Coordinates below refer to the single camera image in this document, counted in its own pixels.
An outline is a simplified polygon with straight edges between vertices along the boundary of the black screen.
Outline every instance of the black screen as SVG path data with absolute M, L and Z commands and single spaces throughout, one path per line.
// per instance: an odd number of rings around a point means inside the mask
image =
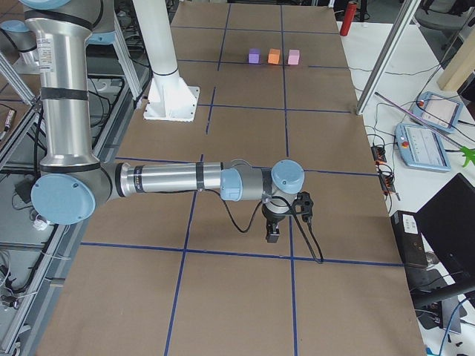
M 463 271 L 452 276 L 456 282 L 475 277 L 475 188 L 461 173 L 417 212 L 416 222 L 448 273 Z

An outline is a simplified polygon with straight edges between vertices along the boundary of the white table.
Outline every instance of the white table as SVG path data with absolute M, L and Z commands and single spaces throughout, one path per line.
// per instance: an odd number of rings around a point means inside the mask
M 353 23 L 349 35 L 341 38 L 350 68 L 365 70 L 373 68 L 391 26 L 391 24 Z M 391 73 L 415 73 L 434 67 L 438 63 L 418 27 L 411 25 L 406 29 L 386 71 Z M 356 94 L 359 98 L 370 72 L 357 69 L 352 69 L 351 71 Z M 400 105 L 413 101 L 434 71 L 435 69 L 415 76 L 397 76 L 385 73 L 378 84 L 377 91 Z M 455 92 L 443 92 L 439 89 L 436 80 L 440 77 L 442 71 L 441 69 L 437 72 L 424 91 L 433 91 L 443 96 L 456 95 Z M 376 96 L 370 100 L 363 112 L 365 125 L 375 125 L 376 105 L 380 102 L 381 100 Z M 395 126 L 403 117 L 404 114 L 395 108 L 379 105 L 377 128 L 393 134 Z M 460 119 L 466 122 L 474 122 L 466 108 L 463 108 Z M 475 138 L 475 128 L 460 124 L 457 127 L 465 134 Z M 374 134 L 372 128 L 367 128 L 367 132 Z M 393 138 L 389 135 L 379 132 L 377 134 L 383 136 L 386 143 L 393 141 Z M 475 147 L 474 142 L 468 141 L 457 132 L 451 134 L 451 136 L 457 142 L 469 148 Z M 372 142 L 373 136 L 369 136 L 368 139 Z M 380 139 L 375 138 L 375 143 L 381 143 Z M 443 142 L 443 145 L 446 149 L 455 149 L 446 141 Z M 386 157 L 388 164 L 395 170 L 395 187 L 400 197 L 399 201 L 393 195 L 390 214 L 396 210 L 418 211 L 445 183 L 459 172 L 462 172 L 472 184 L 475 184 L 475 165 L 470 164 L 467 168 L 463 168 L 462 164 L 465 159 L 462 157 L 462 154 L 448 154 L 452 166 L 451 172 L 448 173 L 410 169 L 402 162 L 397 149 L 393 152 L 392 145 L 386 146 Z M 447 271 L 440 264 L 437 266 L 437 269 L 439 269 L 442 275 L 447 274 Z M 448 283 L 453 282 L 450 277 L 446 278 L 446 281 Z M 469 303 L 465 303 L 464 308 L 468 311 L 468 316 L 464 319 L 475 323 L 474 308 Z M 433 353 L 438 353 L 444 331 L 441 329 L 425 330 L 422 326 L 420 326 L 420 329 L 425 344 L 431 348 Z M 475 353 L 475 327 L 462 324 L 462 335 L 451 335 L 451 339 L 452 343 L 445 344 L 442 352 L 443 355 L 456 355 L 459 353 L 473 355 Z M 459 341 L 463 341 L 463 344 L 460 347 L 456 347 L 455 343 Z

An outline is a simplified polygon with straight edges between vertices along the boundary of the light blue cap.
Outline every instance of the light blue cap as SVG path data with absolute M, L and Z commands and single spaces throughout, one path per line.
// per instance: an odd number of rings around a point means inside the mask
M 278 162 L 271 173 L 275 186 L 284 193 L 297 194 L 304 185 L 304 169 L 290 159 Z
M 30 32 L 30 29 L 20 20 L 7 20 L 0 24 L 0 28 L 9 32 Z
M 71 0 L 20 0 L 23 5 L 27 5 L 36 10 L 54 10 L 66 5 Z
M 87 45 L 112 45 L 116 39 L 116 32 L 93 33 L 86 41 Z
M 47 174 L 38 179 L 31 190 L 31 202 L 40 215 L 62 225 L 87 219 L 96 208 L 87 185 L 67 174 Z
M 235 168 L 221 171 L 221 199 L 237 202 L 243 196 L 243 180 Z

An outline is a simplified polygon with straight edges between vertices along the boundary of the pink cube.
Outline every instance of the pink cube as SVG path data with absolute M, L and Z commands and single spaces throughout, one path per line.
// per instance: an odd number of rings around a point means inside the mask
M 300 59 L 300 51 L 299 50 L 290 50 L 289 51 L 289 65 L 298 65 L 298 60 Z
M 249 50 L 249 63 L 258 65 L 260 55 L 261 55 L 261 51 L 258 48 L 251 48 Z

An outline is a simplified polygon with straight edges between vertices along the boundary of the red cylinder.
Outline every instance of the red cylinder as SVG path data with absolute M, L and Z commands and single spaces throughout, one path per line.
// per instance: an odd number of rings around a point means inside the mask
M 343 24 L 341 25 L 341 29 L 340 29 L 340 36 L 346 36 L 348 32 L 350 31 L 350 26 L 351 26 L 351 23 L 353 22 L 353 19 L 356 13 L 356 6 L 357 6 L 356 1 L 348 2 L 347 9 L 344 12 L 344 19 L 343 19 Z

